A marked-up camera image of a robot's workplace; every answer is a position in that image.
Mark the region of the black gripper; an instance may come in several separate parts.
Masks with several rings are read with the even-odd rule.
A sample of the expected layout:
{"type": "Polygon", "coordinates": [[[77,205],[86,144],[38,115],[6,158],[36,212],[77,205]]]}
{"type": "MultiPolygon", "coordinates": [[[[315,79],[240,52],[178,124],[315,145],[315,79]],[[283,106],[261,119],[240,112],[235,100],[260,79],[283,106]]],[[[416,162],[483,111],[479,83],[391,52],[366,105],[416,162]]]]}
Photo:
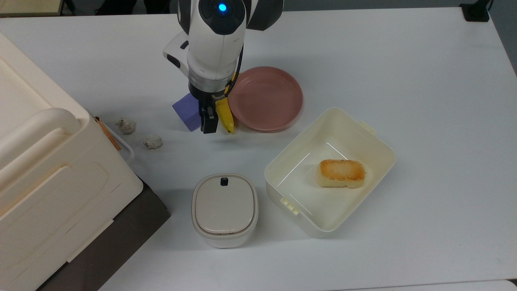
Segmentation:
{"type": "Polygon", "coordinates": [[[214,134],[217,131],[219,117],[216,112],[216,102],[227,97],[225,90],[220,92],[205,92],[189,83],[189,91],[192,96],[201,103],[201,131],[203,134],[214,134]]]}

